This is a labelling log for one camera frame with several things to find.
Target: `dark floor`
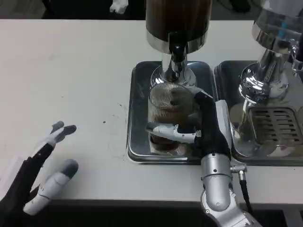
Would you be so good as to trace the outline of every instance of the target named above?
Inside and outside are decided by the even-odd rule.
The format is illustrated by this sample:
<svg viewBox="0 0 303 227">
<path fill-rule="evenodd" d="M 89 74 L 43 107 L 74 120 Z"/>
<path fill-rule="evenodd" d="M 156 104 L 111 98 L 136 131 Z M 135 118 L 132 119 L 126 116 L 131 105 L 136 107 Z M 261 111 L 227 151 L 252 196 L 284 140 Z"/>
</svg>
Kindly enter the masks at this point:
<svg viewBox="0 0 303 227">
<path fill-rule="evenodd" d="M 18 19 L 145 19 L 145 0 L 129 0 L 123 15 L 110 13 L 113 0 L 0 0 L 0 18 Z M 255 20 L 260 0 L 247 0 L 250 10 L 238 13 L 231 1 L 241 5 L 244 0 L 213 0 L 212 20 Z"/>
<path fill-rule="evenodd" d="M 256 211 L 263 227 L 286 227 L 282 211 Z M 48 207 L 30 227 L 216 227 L 197 208 Z"/>
</svg>

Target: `coffee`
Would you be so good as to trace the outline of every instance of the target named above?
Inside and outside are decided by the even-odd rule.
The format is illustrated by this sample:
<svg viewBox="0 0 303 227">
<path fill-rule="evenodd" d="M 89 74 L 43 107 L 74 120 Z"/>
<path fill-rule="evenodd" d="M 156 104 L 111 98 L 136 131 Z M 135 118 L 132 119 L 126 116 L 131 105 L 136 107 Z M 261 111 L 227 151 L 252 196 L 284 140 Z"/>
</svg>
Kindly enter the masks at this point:
<svg viewBox="0 0 303 227">
<path fill-rule="evenodd" d="M 169 33 L 185 31 L 187 41 L 208 30 L 212 0 L 146 0 L 146 28 L 168 42 Z"/>
</svg>

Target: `white table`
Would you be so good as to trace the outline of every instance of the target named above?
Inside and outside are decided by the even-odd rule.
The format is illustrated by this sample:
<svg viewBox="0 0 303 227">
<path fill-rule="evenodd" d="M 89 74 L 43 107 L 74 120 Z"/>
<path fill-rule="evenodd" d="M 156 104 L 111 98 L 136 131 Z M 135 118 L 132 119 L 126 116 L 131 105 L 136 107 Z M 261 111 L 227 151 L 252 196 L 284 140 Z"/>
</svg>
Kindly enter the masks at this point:
<svg viewBox="0 0 303 227">
<path fill-rule="evenodd" d="M 256 60 L 263 49 L 252 24 L 211 21 L 205 46 L 189 60 L 212 68 Z M 0 50 L 0 174 L 13 155 L 30 155 L 62 120 L 78 130 L 58 144 L 38 177 L 41 182 L 67 158 L 78 161 L 58 199 L 199 201 L 199 166 L 143 166 L 126 153 L 131 70 L 161 60 L 147 44 L 144 21 L 2 20 Z M 251 202 L 302 204 L 302 176 L 302 167 L 250 166 Z"/>
</svg>

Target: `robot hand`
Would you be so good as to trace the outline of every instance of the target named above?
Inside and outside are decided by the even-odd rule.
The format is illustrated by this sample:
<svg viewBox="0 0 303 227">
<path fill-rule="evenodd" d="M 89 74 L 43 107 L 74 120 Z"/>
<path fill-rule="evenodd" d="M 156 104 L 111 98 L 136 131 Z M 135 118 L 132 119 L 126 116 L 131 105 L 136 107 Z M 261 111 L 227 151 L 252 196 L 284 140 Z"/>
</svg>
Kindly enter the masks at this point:
<svg viewBox="0 0 303 227">
<path fill-rule="evenodd" d="M 246 182 L 244 175 L 246 166 L 231 166 L 231 136 L 228 134 L 230 130 L 226 102 L 219 101 L 220 103 L 216 105 L 213 98 L 204 91 L 199 91 L 199 88 L 194 87 L 190 90 L 202 114 L 202 123 L 196 127 L 195 133 L 181 133 L 178 125 L 157 122 L 149 122 L 146 130 L 169 140 L 192 143 L 201 152 L 202 180 L 205 189 L 201 196 L 201 206 L 218 226 L 260 227 L 261 225 L 249 213 L 239 208 L 236 195 L 232 191 L 232 173 L 239 173 L 240 180 Z M 242 190 L 246 188 L 246 185 L 241 186 Z"/>
<path fill-rule="evenodd" d="M 22 226 L 23 218 L 42 210 L 76 174 L 78 163 L 71 159 L 66 160 L 44 184 L 31 192 L 41 167 L 56 144 L 65 136 L 73 134 L 76 129 L 75 125 L 64 127 L 63 122 L 57 122 L 31 157 L 27 160 L 20 157 L 13 159 L 0 180 L 0 227 Z"/>
</svg>

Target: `drip tray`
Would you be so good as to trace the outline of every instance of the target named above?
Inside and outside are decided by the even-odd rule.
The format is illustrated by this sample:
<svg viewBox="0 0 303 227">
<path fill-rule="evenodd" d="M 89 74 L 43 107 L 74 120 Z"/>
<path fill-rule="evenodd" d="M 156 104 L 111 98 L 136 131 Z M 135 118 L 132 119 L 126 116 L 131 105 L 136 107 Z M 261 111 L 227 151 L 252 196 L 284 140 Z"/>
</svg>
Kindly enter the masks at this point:
<svg viewBox="0 0 303 227">
<path fill-rule="evenodd" d="M 242 71 L 254 61 L 224 61 L 214 70 L 218 100 L 227 103 L 232 126 L 232 155 L 254 166 L 303 166 L 303 77 L 286 65 L 283 98 L 247 106 L 239 93 Z"/>
<path fill-rule="evenodd" d="M 249 114 L 258 144 L 302 145 L 302 134 L 292 109 L 253 107 Z"/>
<path fill-rule="evenodd" d="M 128 114 L 128 156 L 143 163 L 172 163 L 200 165 L 199 155 L 192 152 L 157 151 L 150 145 L 149 134 L 145 130 L 148 115 L 148 97 L 153 71 L 161 65 L 160 61 L 144 61 L 132 71 L 130 103 Z M 216 98 L 213 73 L 210 67 L 200 61 L 191 61 L 188 67 L 196 76 L 196 84 Z"/>
</svg>

